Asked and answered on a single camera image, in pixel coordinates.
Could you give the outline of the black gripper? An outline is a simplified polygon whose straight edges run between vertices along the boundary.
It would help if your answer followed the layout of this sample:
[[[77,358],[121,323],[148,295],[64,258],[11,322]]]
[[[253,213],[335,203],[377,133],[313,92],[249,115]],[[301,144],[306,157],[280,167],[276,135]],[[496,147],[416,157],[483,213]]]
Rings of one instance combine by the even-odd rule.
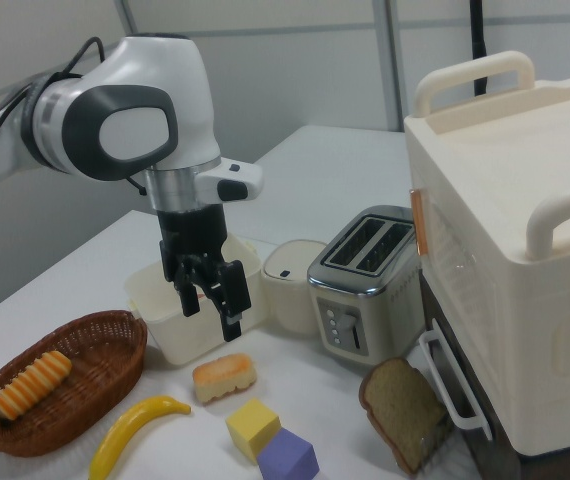
[[[166,280],[172,280],[183,315],[200,311],[193,279],[197,275],[206,297],[215,305],[225,342],[242,334],[241,319],[251,306],[244,266],[239,260],[223,260],[227,238],[223,206],[208,205],[186,212],[158,211],[161,229],[161,261]]]

